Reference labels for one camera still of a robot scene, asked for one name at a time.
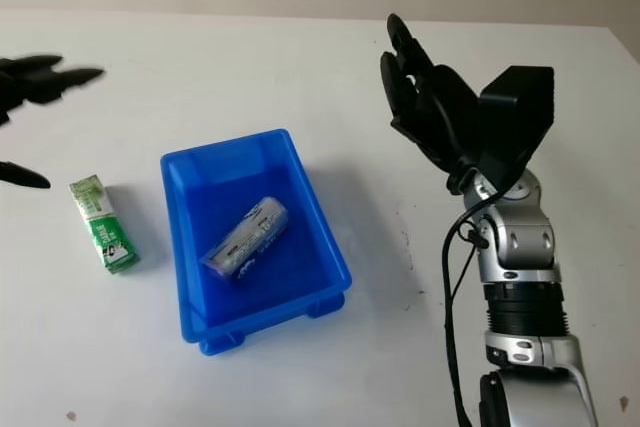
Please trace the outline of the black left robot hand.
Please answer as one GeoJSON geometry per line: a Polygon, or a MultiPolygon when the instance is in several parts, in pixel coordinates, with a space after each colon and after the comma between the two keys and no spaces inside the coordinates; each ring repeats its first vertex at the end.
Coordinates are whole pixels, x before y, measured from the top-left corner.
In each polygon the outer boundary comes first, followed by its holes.
{"type": "Polygon", "coordinates": [[[59,101],[71,89],[85,86],[105,74],[98,67],[57,71],[64,58],[42,54],[1,59],[1,125],[10,122],[10,113],[25,103],[48,105],[59,101]]]}

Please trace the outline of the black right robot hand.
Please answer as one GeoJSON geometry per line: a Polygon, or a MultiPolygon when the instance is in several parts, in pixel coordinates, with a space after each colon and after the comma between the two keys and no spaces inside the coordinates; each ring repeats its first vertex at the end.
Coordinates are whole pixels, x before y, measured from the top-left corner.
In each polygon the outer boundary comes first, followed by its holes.
{"type": "Polygon", "coordinates": [[[491,118],[480,97],[450,66],[435,64],[395,13],[386,21],[393,50],[380,58],[391,127],[414,143],[459,196],[480,169],[490,145],[491,118]]]}

